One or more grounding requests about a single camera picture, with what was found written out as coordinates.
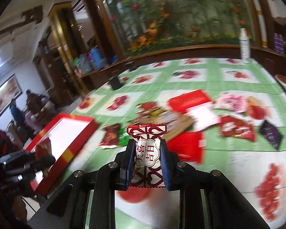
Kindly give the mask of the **blue thermos jug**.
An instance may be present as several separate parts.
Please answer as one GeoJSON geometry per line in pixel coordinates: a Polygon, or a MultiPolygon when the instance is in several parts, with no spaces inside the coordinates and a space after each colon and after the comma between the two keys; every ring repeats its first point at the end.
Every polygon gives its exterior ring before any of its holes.
{"type": "Polygon", "coordinates": [[[103,62],[102,62],[102,56],[101,56],[101,53],[99,51],[99,49],[97,47],[93,47],[90,52],[89,52],[89,55],[92,59],[92,62],[93,62],[93,68],[95,70],[100,70],[102,69],[104,66],[103,66],[103,62]]]}

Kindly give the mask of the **red white candy wrapper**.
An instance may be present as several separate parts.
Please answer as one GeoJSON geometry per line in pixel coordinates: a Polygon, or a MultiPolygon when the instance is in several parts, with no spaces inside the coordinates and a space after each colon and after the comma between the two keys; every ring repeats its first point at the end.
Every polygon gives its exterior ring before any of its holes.
{"type": "Polygon", "coordinates": [[[165,187],[161,170],[161,140],[167,132],[165,124],[129,125],[127,134],[135,141],[132,187],[165,187]]]}

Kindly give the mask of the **beige brown snack packet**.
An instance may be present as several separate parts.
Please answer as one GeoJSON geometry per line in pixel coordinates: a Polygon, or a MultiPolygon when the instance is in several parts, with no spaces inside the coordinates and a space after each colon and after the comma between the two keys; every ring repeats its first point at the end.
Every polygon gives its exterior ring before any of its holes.
{"type": "Polygon", "coordinates": [[[194,120],[185,114],[158,109],[139,114],[137,118],[130,122],[131,125],[165,124],[167,133],[163,136],[163,139],[168,142],[191,127],[194,120]]]}

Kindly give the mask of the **dark red star packet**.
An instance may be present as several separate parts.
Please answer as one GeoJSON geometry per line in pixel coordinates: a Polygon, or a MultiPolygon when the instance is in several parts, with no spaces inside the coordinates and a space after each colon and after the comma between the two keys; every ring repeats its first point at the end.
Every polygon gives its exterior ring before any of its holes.
{"type": "Polygon", "coordinates": [[[154,101],[148,101],[137,105],[137,114],[153,115],[162,111],[161,107],[154,101]]]}

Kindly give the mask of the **white spray bottle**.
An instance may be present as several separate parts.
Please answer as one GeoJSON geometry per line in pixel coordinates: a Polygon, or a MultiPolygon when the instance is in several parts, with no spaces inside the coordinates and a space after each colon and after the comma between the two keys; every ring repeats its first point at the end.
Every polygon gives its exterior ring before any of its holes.
{"type": "Polygon", "coordinates": [[[250,39],[245,28],[240,28],[239,41],[241,59],[244,63],[249,63],[251,59],[250,39]]]}

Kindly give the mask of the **green snack packet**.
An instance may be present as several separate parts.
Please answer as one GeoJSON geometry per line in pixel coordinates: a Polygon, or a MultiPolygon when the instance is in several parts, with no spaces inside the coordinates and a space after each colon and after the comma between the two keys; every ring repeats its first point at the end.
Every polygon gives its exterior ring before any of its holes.
{"type": "Polygon", "coordinates": [[[125,128],[122,128],[119,130],[119,146],[124,147],[128,144],[129,139],[131,139],[131,137],[128,135],[128,133],[126,132],[125,128]]]}

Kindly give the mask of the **red gift box tray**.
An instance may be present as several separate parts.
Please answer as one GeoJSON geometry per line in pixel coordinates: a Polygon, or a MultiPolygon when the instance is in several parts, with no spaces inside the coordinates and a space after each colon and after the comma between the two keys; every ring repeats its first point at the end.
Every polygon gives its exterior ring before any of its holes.
{"type": "Polygon", "coordinates": [[[59,114],[50,121],[25,149],[27,152],[34,152],[38,145],[45,145],[56,159],[47,176],[42,177],[37,173],[30,182],[33,191],[46,196],[56,179],[98,127],[94,118],[81,115],[59,114]]]}

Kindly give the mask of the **black square cup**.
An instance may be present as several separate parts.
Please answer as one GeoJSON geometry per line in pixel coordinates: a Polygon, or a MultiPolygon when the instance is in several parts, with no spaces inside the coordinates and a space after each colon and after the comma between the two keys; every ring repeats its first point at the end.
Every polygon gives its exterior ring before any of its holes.
{"type": "Polygon", "coordinates": [[[112,90],[118,90],[123,86],[123,83],[120,81],[118,76],[111,76],[108,79],[108,82],[109,82],[112,90]]]}

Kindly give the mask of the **red flower snack packet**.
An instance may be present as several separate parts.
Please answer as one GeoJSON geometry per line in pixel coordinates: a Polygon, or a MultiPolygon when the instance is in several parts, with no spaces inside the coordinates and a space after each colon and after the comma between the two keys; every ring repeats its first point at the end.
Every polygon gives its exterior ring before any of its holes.
{"type": "Polygon", "coordinates": [[[256,141],[254,125],[251,120],[240,119],[230,115],[220,116],[221,136],[256,141]]]}

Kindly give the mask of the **flower bamboo display window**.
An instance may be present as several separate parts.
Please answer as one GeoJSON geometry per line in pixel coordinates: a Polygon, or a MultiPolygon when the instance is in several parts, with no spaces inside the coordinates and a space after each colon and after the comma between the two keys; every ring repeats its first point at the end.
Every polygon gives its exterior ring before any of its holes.
{"type": "Polygon", "coordinates": [[[201,44],[255,44],[247,0],[102,0],[126,56],[201,44]]]}

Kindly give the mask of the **dark purple snack packet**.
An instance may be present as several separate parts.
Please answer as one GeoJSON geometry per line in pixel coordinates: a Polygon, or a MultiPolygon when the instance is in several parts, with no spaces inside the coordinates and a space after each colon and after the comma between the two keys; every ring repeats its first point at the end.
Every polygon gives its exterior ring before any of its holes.
{"type": "Polygon", "coordinates": [[[283,135],[273,124],[264,120],[259,128],[259,133],[271,144],[275,150],[280,149],[283,140],[283,135]]]}

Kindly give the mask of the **red ribbed foil packet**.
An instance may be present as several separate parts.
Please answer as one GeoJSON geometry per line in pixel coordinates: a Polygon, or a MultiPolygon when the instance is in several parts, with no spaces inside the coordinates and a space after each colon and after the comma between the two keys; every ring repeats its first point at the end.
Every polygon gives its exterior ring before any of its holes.
{"type": "Polygon", "coordinates": [[[168,150],[176,153],[181,161],[197,164],[203,162],[205,145],[203,132],[183,132],[167,142],[168,150]]]}

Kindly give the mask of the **small dark red packet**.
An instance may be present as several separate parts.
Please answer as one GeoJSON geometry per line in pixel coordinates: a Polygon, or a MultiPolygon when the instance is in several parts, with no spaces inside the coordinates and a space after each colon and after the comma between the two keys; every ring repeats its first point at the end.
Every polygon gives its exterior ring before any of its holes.
{"type": "Polygon", "coordinates": [[[114,123],[112,125],[102,127],[105,132],[104,137],[99,143],[100,148],[116,148],[119,144],[119,130],[121,125],[119,123],[114,123]]]}

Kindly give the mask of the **green fruit print tablecloth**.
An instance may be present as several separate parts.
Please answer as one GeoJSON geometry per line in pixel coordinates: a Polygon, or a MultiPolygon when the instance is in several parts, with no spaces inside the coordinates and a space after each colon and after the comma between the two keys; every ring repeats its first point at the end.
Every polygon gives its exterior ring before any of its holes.
{"type": "MultiPolygon", "coordinates": [[[[281,228],[286,223],[286,93],[277,80],[257,61],[245,64],[241,60],[197,58],[152,63],[125,71],[119,75],[125,85],[112,90],[104,84],[90,93],[92,105],[75,108],[74,115],[93,117],[100,126],[120,123],[126,126],[136,117],[137,105],[154,101],[169,109],[168,100],[195,90],[204,90],[212,100],[222,93],[246,97],[248,110],[238,118],[249,119],[258,129],[264,120],[273,124],[284,136],[280,149],[275,150],[260,134],[255,142],[225,138],[218,125],[201,131],[205,135],[200,171],[220,170],[252,204],[270,228],[281,228]],[[278,208],[267,215],[261,207],[255,188],[263,182],[271,164],[279,168],[279,190],[275,201],[278,208]]],[[[215,109],[217,116],[230,115],[228,110],[215,109]]]]}

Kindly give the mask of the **white pink snack packet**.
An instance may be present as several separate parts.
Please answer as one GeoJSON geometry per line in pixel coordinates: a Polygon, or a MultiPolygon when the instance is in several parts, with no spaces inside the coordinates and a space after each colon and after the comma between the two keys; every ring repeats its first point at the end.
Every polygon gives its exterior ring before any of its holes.
{"type": "Polygon", "coordinates": [[[186,114],[194,120],[193,131],[199,132],[220,122],[213,111],[213,102],[206,102],[186,110],[186,114]]]}

